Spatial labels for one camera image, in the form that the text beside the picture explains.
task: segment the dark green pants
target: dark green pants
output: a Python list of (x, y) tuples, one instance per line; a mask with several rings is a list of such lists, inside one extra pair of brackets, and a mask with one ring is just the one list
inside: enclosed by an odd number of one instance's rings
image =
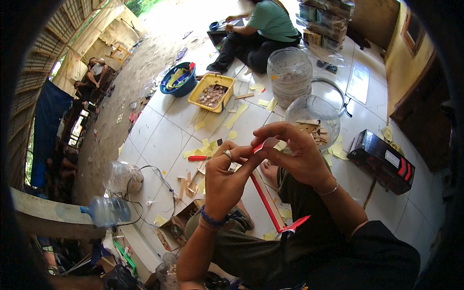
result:
[[(288, 148), (282, 151), (291, 154)], [(294, 221), (311, 215), (295, 234), (288, 237), (285, 256), (279, 241), (265, 241), (245, 233), (250, 229), (250, 220), (240, 210), (242, 218), (232, 229), (219, 230), (216, 237), (212, 262), (227, 273), (242, 278), (253, 289), (260, 289), (267, 280), (280, 273), (284, 262), (294, 262), (305, 254), (334, 246), (345, 239), (311, 186), (296, 181), (281, 167), (277, 170), (277, 185), (282, 202), (291, 205)], [(199, 216), (198, 211), (187, 222), (187, 239), (195, 231)]]

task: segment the white shirt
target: white shirt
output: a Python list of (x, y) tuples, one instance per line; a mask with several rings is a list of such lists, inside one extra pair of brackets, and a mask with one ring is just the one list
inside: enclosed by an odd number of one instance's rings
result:
[(96, 64), (91, 68), (91, 71), (93, 72), (93, 74), (94, 74), (95, 76), (98, 76), (99, 74), (102, 73), (103, 66), (104, 66), (104, 64), (96, 63)]

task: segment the stack of boxes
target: stack of boxes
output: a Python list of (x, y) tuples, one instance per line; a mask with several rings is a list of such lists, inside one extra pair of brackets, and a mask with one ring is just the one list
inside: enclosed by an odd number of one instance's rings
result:
[(339, 51), (353, 17), (353, 0), (298, 0), (296, 22), (306, 27), (303, 39), (322, 48)]

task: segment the silver ring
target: silver ring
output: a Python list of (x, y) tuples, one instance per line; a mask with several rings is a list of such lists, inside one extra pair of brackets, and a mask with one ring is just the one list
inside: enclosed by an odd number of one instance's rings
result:
[(227, 157), (229, 157), (229, 159), (231, 160), (231, 162), (234, 162), (230, 150), (224, 150), (224, 151), (222, 151), (222, 153), (224, 153), (225, 155), (227, 155)]

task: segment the hand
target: hand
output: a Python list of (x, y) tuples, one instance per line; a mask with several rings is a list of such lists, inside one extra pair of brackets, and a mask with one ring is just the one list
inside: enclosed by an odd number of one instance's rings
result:
[[(235, 162), (243, 164), (236, 172), (228, 171), (231, 160), (224, 150), (230, 150)], [(226, 140), (206, 164), (205, 212), (215, 220), (222, 220), (240, 201), (252, 171), (266, 158), (265, 152), (252, 154), (252, 146), (237, 146)]]
[(325, 192), (335, 187), (335, 179), (324, 163), (323, 157), (314, 139), (306, 132), (300, 131), (288, 122), (274, 122), (253, 132), (256, 136), (251, 142), (254, 148), (268, 137), (287, 142), (293, 155), (288, 155), (275, 148), (263, 148), (267, 159), (290, 172), (299, 182), (311, 185), (318, 192)]
[(232, 31), (233, 25), (232, 24), (227, 24), (226, 27), (224, 28), (225, 31)]
[(238, 16), (237, 15), (232, 15), (232, 16), (228, 16), (226, 18), (226, 22), (229, 23), (231, 21), (234, 21), (234, 20), (237, 20)]

